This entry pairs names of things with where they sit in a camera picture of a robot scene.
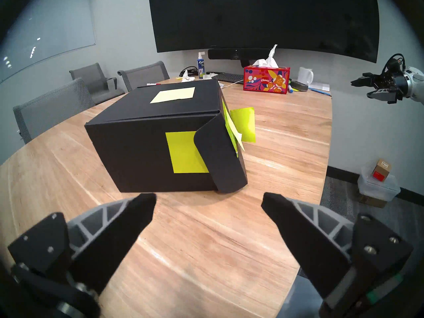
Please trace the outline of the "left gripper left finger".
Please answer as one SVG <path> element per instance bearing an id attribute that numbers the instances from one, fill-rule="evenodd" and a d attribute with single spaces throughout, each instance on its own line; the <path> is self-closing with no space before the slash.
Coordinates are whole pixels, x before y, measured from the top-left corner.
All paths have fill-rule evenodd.
<path id="1" fill-rule="evenodd" d="M 54 212 L 8 251 L 8 318 L 99 318 L 99 296 L 153 219 L 157 196 L 102 204 L 66 221 Z"/>

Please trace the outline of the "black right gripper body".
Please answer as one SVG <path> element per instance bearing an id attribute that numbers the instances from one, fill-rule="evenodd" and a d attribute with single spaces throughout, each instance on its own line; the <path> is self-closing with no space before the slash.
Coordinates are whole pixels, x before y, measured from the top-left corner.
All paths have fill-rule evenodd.
<path id="1" fill-rule="evenodd" d="M 407 80 L 402 72 L 384 72 L 381 74 L 381 88 L 397 90 L 397 101 L 402 101 L 408 93 Z"/>

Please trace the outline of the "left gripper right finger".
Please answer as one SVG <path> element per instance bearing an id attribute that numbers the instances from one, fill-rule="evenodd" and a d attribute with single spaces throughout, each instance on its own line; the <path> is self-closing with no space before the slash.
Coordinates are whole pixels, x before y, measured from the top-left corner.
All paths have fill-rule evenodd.
<path id="1" fill-rule="evenodd" d="M 413 252 L 369 214 L 351 222 L 317 204 L 265 192 L 263 211 L 322 298 L 320 318 L 394 318 Z"/>

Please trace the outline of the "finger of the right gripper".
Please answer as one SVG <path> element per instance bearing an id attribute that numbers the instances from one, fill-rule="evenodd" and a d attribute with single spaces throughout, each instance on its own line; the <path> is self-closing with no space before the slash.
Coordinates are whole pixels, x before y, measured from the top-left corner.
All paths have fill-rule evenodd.
<path id="1" fill-rule="evenodd" d="M 368 98 L 387 102 L 388 104 L 395 104 L 398 101 L 397 90 L 377 89 L 372 92 L 368 92 L 366 96 Z"/>
<path id="2" fill-rule="evenodd" d="M 363 73 L 361 77 L 356 80 L 351 81 L 351 85 L 354 87 L 373 87 L 381 88 L 381 75 L 373 73 Z"/>

